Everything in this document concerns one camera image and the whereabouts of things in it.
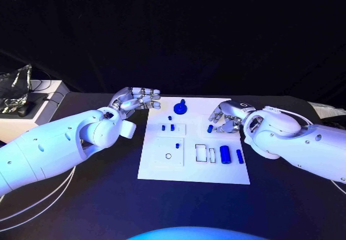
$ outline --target small blue piece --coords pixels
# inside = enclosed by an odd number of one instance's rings
[[[231,163],[229,146],[219,147],[219,154],[222,164],[229,164]]]
[[[208,132],[211,133],[214,131],[214,125],[209,125]]]
[[[186,113],[188,107],[186,107],[186,101],[185,101],[183,99],[182,99],[180,103],[177,103],[177,104],[175,105],[173,110],[175,110],[175,113],[176,113],[177,115],[182,115],[182,114]]]
[[[237,150],[237,155],[238,155],[239,164],[244,164],[244,156],[239,149]]]

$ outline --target black backdrop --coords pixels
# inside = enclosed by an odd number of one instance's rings
[[[346,21],[332,1],[9,0],[0,72],[72,90],[291,95],[345,105]]]

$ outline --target blue object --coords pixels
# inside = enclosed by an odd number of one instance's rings
[[[229,164],[231,163],[229,146],[219,147],[219,154],[222,164]]]
[[[128,240],[163,240],[163,239],[265,240],[265,238],[261,238],[258,236],[250,235],[238,231],[201,226],[180,226],[159,229],[131,237]]]
[[[214,131],[214,125],[209,125],[208,132],[211,133]]]
[[[239,149],[237,150],[237,155],[238,155],[239,164],[244,164],[244,156]]]
[[[180,103],[177,103],[175,105],[173,110],[175,110],[175,113],[179,114],[179,115],[186,113],[188,107],[186,107],[186,101],[183,99],[182,99]]]

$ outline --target black table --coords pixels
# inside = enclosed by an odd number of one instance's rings
[[[111,97],[69,93],[52,120],[107,106]],[[257,109],[270,105],[320,122],[313,107],[301,99],[234,98]],[[147,117],[147,110],[134,113],[128,119],[137,124],[133,139],[120,137],[113,147],[77,166],[71,185],[55,205],[29,223],[2,232],[0,239],[126,239],[177,226],[229,229],[273,240],[345,238],[345,194],[327,179],[291,166],[283,158],[261,157],[245,143],[251,185],[137,179]],[[16,189],[0,204],[0,217],[36,202],[68,174]],[[49,203],[0,227],[26,220]]]

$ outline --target robotic hand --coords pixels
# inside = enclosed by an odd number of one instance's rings
[[[284,113],[299,116],[307,125]],[[235,133],[244,126],[245,143],[268,159],[283,157],[293,166],[346,184],[346,131],[313,124],[299,114],[267,106],[257,110],[247,103],[228,100],[214,110],[215,123],[225,114],[225,124],[214,131]]]
[[[108,148],[120,136],[133,138],[136,124],[126,119],[139,109],[160,109],[160,91],[123,88],[107,107],[43,124],[0,148],[0,196],[48,179]]]

